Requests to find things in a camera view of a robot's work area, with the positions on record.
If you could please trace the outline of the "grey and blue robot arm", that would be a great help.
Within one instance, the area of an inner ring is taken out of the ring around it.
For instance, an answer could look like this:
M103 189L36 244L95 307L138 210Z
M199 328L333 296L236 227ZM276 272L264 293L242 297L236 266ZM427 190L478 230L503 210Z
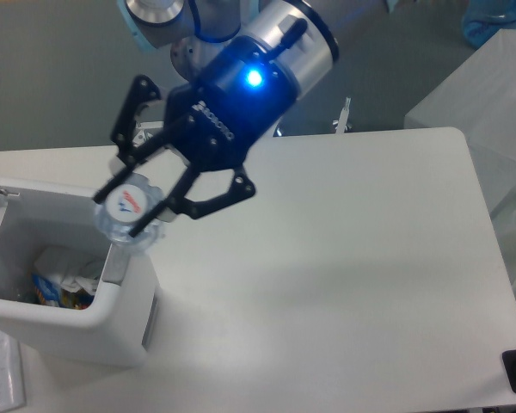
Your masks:
M112 178L94 195L113 243L152 242L162 222L254 196L250 148L332 68L337 40L304 1L122 1L141 46L170 46L186 82L136 76L110 139Z

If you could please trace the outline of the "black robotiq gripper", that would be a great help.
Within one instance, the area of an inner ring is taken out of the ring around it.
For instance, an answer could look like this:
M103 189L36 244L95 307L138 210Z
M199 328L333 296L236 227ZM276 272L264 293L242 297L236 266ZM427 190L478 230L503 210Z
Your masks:
M139 166L165 148L173 140L176 120L186 116L194 118L195 127L173 143L174 148L192 163L206 139L215 138L218 152L205 170L233 169L230 186L224 193L206 200L189 199L189 190L202 174L190 165L169 194L139 219L128 235L137 237L168 209L174 215L183 214L196 220L255 196L255 185L240 165L250 147L297 100L294 76L278 61L291 47L281 42L268 51L249 36L236 37L191 83L169 92L163 126L157 135L139 146L133 143L137 118L152 103L163 101L163 94L149 77L137 75L110 135L118 148L116 159L121 168L96 191L94 203L103 204Z

